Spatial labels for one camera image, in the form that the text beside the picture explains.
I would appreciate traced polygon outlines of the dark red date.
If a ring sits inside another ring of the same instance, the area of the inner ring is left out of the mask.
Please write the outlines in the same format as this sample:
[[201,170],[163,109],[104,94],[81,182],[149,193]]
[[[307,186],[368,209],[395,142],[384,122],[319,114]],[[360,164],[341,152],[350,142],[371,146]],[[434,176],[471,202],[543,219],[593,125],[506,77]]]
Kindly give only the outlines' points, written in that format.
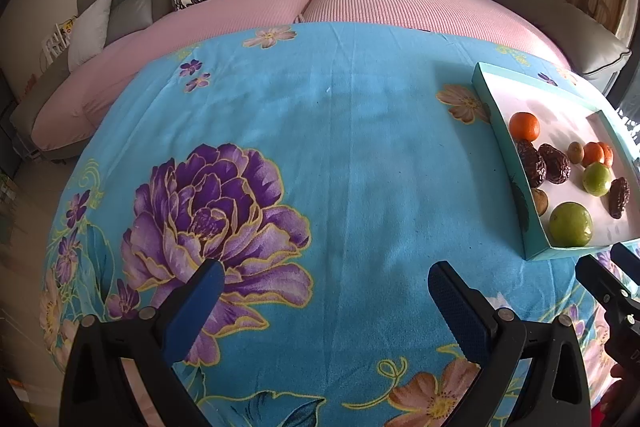
[[620,176],[611,183],[608,192],[608,212],[614,219],[620,219],[630,199],[630,188],[627,179]]
[[522,163],[525,176],[531,188],[540,187],[547,176],[547,165],[536,147],[527,140],[516,141],[518,157]]
[[551,144],[538,147],[538,153],[546,164],[546,179],[553,184],[563,184],[570,177],[572,164],[567,156]]

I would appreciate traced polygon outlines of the large green jujube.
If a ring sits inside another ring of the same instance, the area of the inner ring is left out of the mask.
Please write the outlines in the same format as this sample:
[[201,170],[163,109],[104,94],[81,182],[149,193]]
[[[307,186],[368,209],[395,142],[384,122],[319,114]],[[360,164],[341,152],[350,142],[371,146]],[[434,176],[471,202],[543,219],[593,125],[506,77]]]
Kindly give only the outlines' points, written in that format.
[[562,202],[552,210],[548,231],[554,246],[585,247],[593,236],[593,221],[579,202]]

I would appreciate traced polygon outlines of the brown kiwi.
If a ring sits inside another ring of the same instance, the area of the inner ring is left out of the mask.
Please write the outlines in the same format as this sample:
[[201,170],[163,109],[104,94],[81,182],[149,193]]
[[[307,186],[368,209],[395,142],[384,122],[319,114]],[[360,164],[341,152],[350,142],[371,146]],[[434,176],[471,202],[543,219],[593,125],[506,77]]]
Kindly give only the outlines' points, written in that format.
[[549,199],[545,191],[542,191],[541,188],[533,187],[532,188],[533,201],[535,204],[535,208],[537,211],[537,215],[542,217],[549,207]]
[[585,157],[585,150],[582,143],[574,141],[567,147],[566,156],[573,165],[582,165]]

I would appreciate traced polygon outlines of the orange mandarin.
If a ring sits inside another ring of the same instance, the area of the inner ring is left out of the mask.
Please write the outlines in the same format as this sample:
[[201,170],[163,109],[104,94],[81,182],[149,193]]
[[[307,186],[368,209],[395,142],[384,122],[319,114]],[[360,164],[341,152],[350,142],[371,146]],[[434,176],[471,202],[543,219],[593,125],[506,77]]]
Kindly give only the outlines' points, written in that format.
[[532,113],[518,112],[510,118],[509,132],[514,141],[533,143],[540,135],[540,122]]
[[598,142],[588,142],[582,148],[584,155],[582,155],[582,165],[587,168],[592,164],[604,164],[605,153],[603,147]]
[[603,152],[603,164],[606,167],[611,168],[614,161],[614,153],[612,147],[610,147],[608,143],[604,142],[599,142],[599,146],[601,147],[601,150]]

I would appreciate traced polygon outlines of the dark red date front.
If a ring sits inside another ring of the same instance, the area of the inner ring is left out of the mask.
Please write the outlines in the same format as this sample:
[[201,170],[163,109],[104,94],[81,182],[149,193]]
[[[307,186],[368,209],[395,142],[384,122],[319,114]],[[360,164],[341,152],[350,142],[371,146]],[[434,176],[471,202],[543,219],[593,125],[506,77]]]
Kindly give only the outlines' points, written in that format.
[[525,176],[531,188],[540,187],[547,176],[547,165],[536,147],[527,140],[516,141],[518,157],[522,163]]

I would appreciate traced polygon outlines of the teal white cardboard tray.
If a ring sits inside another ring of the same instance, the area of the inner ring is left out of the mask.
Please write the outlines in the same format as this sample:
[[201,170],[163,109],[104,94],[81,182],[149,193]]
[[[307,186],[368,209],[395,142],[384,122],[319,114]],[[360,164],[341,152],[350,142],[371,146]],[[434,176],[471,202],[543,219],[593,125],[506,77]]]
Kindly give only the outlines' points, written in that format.
[[639,153],[599,92],[477,64],[528,260],[639,246]]

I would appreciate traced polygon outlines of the pink sofa cover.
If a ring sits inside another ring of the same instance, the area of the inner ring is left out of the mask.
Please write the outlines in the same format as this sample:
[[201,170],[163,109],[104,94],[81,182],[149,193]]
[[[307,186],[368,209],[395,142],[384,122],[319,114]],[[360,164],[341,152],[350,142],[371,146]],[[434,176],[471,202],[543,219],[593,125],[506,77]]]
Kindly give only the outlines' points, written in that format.
[[297,22],[357,22],[405,27],[489,41],[566,67],[547,36],[491,0],[209,0],[172,12],[108,42],[75,68],[59,56],[14,110],[15,129],[43,153],[79,155],[131,79],[146,64],[208,38]]

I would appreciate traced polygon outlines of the light grey pillow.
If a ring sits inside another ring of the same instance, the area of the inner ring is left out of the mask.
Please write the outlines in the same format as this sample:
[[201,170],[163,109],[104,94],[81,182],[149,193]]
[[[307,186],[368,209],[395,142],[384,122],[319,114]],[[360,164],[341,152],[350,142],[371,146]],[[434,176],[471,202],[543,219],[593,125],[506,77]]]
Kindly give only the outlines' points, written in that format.
[[102,52],[106,43],[111,6],[112,0],[96,0],[76,18],[67,53],[70,72]]

